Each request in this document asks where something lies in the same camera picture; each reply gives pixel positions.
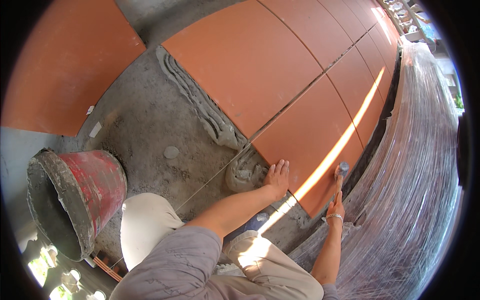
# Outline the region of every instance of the hand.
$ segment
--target hand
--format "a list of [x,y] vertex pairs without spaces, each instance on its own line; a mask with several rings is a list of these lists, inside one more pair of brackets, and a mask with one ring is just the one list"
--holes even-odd
[[[327,216],[330,214],[339,214],[342,218],[345,217],[345,209],[343,208],[342,204],[342,191],[340,191],[336,198],[328,204]],[[327,219],[327,223],[330,226],[334,224],[342,224],[342,220],[339,217],[331,217]]]
[[290,162],[281,159],[277,165],[271,165],[264,180],[264,186],[270,186],[275,201],[282,199],[288,190],[288,166]]

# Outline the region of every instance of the concrete floor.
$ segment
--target concrete floor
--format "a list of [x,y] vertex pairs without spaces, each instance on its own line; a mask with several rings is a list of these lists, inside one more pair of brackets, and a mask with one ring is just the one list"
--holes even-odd
[[[119,7],[145,42],[146,52],[105,92],[76,137],[2,128],[2,183],[4,179],[26,182],[26,162],[42,147],[51,147],[58,153],[104,149],[123,164],[128,197],[142,192],[159,194],[183,220],[191,220],[215,201],[233,194],[226,186],[224,167],[236,151],[213,142],[193,107],[160,69],[155,49],[181,29],[236,2],[180,0],[168,1],[166,5],[167,1],[140,4],[119,0]],[[95,138],[90,138],[97,122],[103,127]],[[28,151],[18,158],[15,147],[25,145]],[[180,154],[166,159],[163,152],[167,146],[177,147]],[[12,171],[16,172],[15,177],[9,175]],[[16,192],[7,191],[16,195],[15,199],[11,197],[11,203],[24,201],[26,184],[24,189],[22,184],[17,183],[21,187]],[[5,189],[9,188],[2,184],[4,193]],[[265,211],[273,213],[275,209],[270,206]],[[124,267],[120,222],[121,210],[99,233],[96,250],[103,250],[113,261],[120,260],[119,265]],[[308,232],[310,228],[300,229],[296,217],[284,215],[264,236],[289,252]]]

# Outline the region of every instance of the shirt sleeve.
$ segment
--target shirt sleeve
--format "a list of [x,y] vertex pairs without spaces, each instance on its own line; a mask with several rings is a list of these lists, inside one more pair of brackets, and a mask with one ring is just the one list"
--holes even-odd
[[208,297],[205,287],[221,253],[218,235],[202,227],[181,227],[166,236],[125,278],[111,299]]
[[323,300],[340,300],[338,293],[336,292],[336,286],[331,283],[322,284],[324,288]]

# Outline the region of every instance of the white paper scrap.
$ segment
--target white paper scrap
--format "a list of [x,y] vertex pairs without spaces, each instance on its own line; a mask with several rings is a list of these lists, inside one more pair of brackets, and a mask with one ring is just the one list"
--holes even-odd
[[96,137],[97,133],[102,129],[102,125],[100,125],[100,122],[97,122],[95,124],[95,127],[92,129],[92,132],[88,136],[90,137]]
[[87,115],[91,114],[94,108],[95,108],[95,105],[91,105],[87,110]]

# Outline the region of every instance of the silver bracelet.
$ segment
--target silver bracelet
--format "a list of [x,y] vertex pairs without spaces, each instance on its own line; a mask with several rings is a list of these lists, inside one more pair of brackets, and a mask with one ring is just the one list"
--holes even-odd
[[327,215],[327,216],[325,217],[325,220],[327,220],[328,218],[331,218],[331,217],[333,217],[333,216],[339,217],[340,220],[342,220],[342,223],[343,223],[343,218],[342,218],[342,216],[339,215],[339,214],[329,214],[329,215]]

